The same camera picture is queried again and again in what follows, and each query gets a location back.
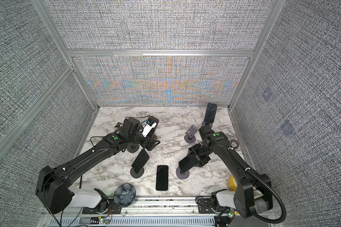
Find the blue case phone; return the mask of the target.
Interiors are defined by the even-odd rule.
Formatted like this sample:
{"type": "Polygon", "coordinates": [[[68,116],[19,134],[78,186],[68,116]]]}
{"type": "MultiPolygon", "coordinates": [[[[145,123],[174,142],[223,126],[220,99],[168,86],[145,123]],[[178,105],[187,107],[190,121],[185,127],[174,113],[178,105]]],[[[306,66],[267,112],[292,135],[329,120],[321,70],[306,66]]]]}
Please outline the blue case phone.
{"type": "Polygon", "coordinates": [[[179,167],[182,173],[189,171],[195,165],[195,160],[192,156],[186,156],[179,162],[179,167]]]}

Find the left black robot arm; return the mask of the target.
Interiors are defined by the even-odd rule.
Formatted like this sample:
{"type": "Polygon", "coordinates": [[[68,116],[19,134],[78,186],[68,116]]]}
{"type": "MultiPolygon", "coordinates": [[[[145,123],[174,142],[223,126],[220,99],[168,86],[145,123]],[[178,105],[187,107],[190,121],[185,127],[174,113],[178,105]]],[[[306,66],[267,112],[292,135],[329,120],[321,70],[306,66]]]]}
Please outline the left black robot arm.
{"type": "Polygon", "coordinates": [[[151,151],[160,144],[155,137],[159,119],[150,116],[144,124],[127,118],[114,132],[105,135],[96,145],[76,158],[55,168],[40,170],[36,196],[51,214],[58,214],[67,207],[85,207],[96,213],[108,209],[108,197],[100,189],[72,188],[73,183],[100,162],[126,149],[142,147],[151,151]]]}

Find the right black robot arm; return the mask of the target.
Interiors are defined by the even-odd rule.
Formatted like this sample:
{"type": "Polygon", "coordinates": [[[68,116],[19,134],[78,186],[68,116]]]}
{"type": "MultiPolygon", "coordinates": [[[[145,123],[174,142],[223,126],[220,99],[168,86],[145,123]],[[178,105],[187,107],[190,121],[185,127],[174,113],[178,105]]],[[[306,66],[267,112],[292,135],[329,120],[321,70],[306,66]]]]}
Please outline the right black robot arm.
{"type": "Polygon", "coordinates": [[[282,223],[286,219],[287,211],[282,199],[273,190],[269,177],[266,174],[260,175],[248,165],[232,146],[233,141],[228,140],[223,132],[215,132],[205,125],[199,129],[199,133],[202,143],[190,147],[187,156],[179,162],[180,174],[187,174],[193,167],[203,167],[210,161],[209,155],[215,153],[236,180],[237,189],[233,195],[223,198],[219,197],[220,192],[212,194],[214,209],[233,208],[243,218],[254,216],[267,223],[282,223]],[[280,217],[268,219],[260,216],[260,213],[273,208],[274,199],[281,208],[280,217]]]}

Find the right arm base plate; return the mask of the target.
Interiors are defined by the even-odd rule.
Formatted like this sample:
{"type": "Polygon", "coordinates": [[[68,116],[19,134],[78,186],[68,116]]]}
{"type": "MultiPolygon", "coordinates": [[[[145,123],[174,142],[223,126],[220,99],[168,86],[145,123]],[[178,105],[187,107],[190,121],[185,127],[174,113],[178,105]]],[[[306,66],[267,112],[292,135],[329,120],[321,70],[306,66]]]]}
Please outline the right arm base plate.
{"type": "Polygon", "coordinates": [[[200,214],[220,214],[226,208],[221,206],[215,197],[197,196],[195,202],[200,214]]]}

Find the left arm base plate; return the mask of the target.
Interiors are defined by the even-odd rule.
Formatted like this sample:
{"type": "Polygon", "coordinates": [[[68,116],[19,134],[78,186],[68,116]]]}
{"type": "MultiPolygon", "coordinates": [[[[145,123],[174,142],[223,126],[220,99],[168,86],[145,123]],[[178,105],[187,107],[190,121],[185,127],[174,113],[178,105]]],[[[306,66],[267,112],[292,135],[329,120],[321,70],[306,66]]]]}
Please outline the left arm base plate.
{"type": "Polygon", "coordinates": [[[110,198],[106,205],[99,205],[95,208],[84,207],[82,214],[107,215],[110,211],[112,214],[120,214],[121,210],[122,208],[114,202],[114,199],[110,198]]]}

